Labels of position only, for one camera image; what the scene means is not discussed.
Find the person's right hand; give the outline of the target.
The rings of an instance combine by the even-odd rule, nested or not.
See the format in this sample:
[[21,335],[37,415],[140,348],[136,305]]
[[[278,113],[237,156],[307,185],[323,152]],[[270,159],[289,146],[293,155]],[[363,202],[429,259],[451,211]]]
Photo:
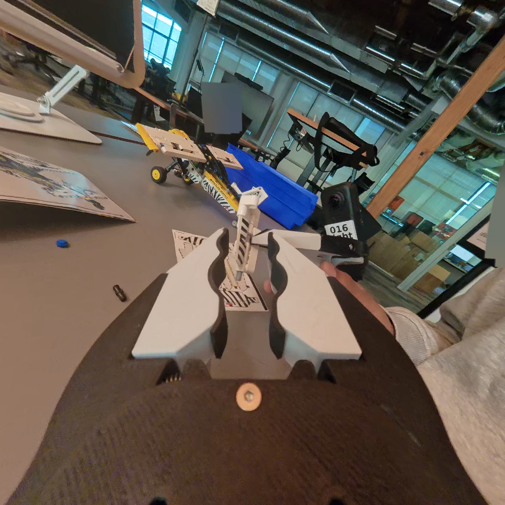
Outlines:
[[327,277],[335,278],[341,285],[343,285],[392,335],[395,336],[394,325],[385,312],[384,308],[379,305],[375,299],[351,276],[331,262],[323,261],[320,264],[320,269],[326,274]]

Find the wooden ceiling beam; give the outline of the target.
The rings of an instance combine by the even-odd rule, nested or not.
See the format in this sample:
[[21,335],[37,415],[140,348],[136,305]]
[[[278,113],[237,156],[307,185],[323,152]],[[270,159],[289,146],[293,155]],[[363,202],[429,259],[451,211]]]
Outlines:
[[367,205],[380,216],[504,70],[504,37]]

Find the zebra striped sticker sheet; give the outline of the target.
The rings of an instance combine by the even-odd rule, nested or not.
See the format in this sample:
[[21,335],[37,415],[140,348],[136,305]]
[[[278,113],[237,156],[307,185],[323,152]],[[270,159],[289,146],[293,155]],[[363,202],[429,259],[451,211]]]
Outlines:
[[[206,237],[172,230],[177,262],[182,261],[206,240]],[[224,298],[225,309],[231,312],[268,312],[267,305],[258,287],[249,274],[236,280],[236,262],[232,256],[232,243],[225,259],[226,277],[219,290]]]

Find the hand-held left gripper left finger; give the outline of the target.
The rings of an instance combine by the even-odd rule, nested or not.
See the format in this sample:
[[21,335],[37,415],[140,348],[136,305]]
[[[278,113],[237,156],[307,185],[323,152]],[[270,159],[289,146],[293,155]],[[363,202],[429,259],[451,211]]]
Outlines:
[[228,323],[219,288],[226,278],[229,230],[220,228],[167,272],[134,358],[220,359]]

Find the dark background monitor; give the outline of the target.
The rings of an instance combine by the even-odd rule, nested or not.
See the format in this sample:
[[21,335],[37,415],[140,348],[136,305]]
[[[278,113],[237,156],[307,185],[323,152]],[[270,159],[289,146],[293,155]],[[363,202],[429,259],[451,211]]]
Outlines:
[[259,137],[273,110],[274,98],[263,91],[262,85],[239,73],[225,71],[221,83],[240,87],[243,114],[251,120],[247,131],[250,136]]

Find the person's right forearm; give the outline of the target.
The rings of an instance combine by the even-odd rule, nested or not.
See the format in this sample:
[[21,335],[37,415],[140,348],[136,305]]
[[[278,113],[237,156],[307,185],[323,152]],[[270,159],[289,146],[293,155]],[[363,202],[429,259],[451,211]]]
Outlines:
[[442,304],[436,323],[384,310],[468,475],[489,504],[504,504],[504,268]]

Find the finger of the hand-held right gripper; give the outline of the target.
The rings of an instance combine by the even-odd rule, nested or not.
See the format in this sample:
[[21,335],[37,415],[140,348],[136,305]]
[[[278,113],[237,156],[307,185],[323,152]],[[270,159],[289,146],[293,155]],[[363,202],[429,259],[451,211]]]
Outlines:
[[251,245],[267,248],[269,253],[274,251],[276,246],[269,245],[270,234],[281,237],[295,249],[321,251],[322,238],[319,234],[298,231],[262,231],[252,237]]

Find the stack of cardboard boxes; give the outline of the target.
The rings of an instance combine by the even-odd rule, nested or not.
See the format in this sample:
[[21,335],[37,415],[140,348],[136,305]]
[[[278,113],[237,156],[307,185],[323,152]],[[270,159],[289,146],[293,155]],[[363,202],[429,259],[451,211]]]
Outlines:
[[[368,240],[368,245],[369,261],[404,281],[439,248],[440,242],[417,229],[410,236],[395,238],[381,230]],[[445,285],[449,276],[447,269],[436,264],[413,287],[432,294]]]

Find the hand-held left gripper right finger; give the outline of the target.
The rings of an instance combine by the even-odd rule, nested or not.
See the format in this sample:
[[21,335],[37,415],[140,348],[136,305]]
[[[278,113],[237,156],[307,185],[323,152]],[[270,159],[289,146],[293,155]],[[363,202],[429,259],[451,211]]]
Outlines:
[[325,273],[277,232],[268,233],[269,344],[290,366],[309,361],[358,360],[362,349]]

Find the wooden standing desk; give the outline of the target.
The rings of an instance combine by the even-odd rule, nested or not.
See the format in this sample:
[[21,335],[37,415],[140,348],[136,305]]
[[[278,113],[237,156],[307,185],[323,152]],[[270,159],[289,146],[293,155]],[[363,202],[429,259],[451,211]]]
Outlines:
[[[354,148],[355,146],[343,138],[338,137],[336,134],[329,132],[327,129],[323,129],[323,133],[325,135],[323,136],[323,145],[321,149],[321,170],[317,170],[314,162],[314,136],[316,134],[319,123],[316,123],[314,120],[303,116],[301,113],[296,112],[293,109],[288,109],[287,114],[292,120],[292,128],[289,130],[289,135],[293,138],[294,141],[297,142],[300,147],[312,155],[311,162],[307,164],[304,171],[297,179],[297,184],[300,186],[307,185],[310,192],[317,194],[322,191],[322,184],[324,181],[328,177],[333,177],[336,171],[339,170],[336,170],[334,168],[335,164],[330,161],[330,153],[328,152],[328,148],[342,153],[350,154],[352,152],[350,148]],[[344,167],[351,169],[351,181],[354,181],[356,179],[358,172],[361,172],[362,170],[372,166],[367,166],[366,164],[361,163],[361,167],[362,169],[359,171],[350,167]]]

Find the tablet on white stand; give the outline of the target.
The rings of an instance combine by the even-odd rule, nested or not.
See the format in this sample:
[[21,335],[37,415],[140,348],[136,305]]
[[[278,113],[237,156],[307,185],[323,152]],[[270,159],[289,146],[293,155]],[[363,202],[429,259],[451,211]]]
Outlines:
[[124,88],[144,81],[141,1],[1,1],[1,29]]

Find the white lego fin piece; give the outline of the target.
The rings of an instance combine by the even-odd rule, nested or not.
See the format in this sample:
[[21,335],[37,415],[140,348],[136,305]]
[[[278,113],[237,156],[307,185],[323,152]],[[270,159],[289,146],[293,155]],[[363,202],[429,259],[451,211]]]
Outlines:
[[235,280],[241,281],[243,273],[248,272],[251,240],[259,224],[261,212],[258,209],[260,195],[257,191],[242,193],[237,211],[237,238],[233,248],[236,262]]

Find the silver laptop stand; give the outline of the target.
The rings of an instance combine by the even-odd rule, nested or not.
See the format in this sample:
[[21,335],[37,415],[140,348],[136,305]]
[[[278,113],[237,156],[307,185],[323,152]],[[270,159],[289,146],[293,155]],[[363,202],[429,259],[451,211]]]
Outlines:
[[74,142],[102,144],[102,140],[97,136],[55,109],[56,103],[87,75],[86,69],[75,65],[36,101],[1,92],[1,129]]

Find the blue storage bin with tag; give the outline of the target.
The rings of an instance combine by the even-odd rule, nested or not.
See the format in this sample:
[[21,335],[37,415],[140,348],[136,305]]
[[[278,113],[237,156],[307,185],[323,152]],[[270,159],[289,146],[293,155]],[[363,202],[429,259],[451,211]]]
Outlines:
[[241,191],[262,187],[267,193],[268,198],[259,205],[263,213],[286,229],[306,223],[318,202],[315,194],[231,144],[226,151],[243,167],[242,170],[226,169],[230,182]]

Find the black strapped bag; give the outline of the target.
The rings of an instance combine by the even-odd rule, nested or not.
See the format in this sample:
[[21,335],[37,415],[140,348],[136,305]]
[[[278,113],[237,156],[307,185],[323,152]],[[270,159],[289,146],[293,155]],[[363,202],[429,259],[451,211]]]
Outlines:
[[325,112],[321,117],[316,134],[314,136],[314,162],[317,170],[321,170],[320,159],[321,159],[321,149],[323,145],[323,129],[327,129],[329,132],[336,134],[338,137],[352,143],[355,147],[351,147],[351,153],[346,154],[340,151],[332,150],[328,148],[330,153],[330,161],[335,164],[335,169],[340,169],[342,167],[350,167],[360,171],[362,169],[361,163],[375,167],[379,164],[380,160],[377,156],[377,147],[375,145],[369,144],[357,135],[355,135],[344,123],[339,122],[337,119],[330,117],[330,115]]

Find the lego instruction booklet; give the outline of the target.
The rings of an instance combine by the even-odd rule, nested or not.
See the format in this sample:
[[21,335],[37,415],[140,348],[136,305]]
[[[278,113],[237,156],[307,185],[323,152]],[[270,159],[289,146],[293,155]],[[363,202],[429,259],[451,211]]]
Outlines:
[[1,202],[136,220],[81,173],[1,148]]

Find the white yellow lego plane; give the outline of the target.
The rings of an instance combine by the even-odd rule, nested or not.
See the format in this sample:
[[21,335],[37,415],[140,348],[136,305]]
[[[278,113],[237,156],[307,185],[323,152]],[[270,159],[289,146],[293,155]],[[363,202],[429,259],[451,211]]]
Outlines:
[[228,178],[227,169],[243,170],[236,157],[207,144],[196,144],[185,132],[169,131],[135,124],[136,131],[148,148],[148,154],[163,153],[173,159],[168,167],[153,167],[151,179],[162,184],[169,172],[185,182],[199,184],[227,212],[237,216],[235,227],[244,225],[253,231],[259,224],[259,205],[268,198],[260,186],[241,191]]

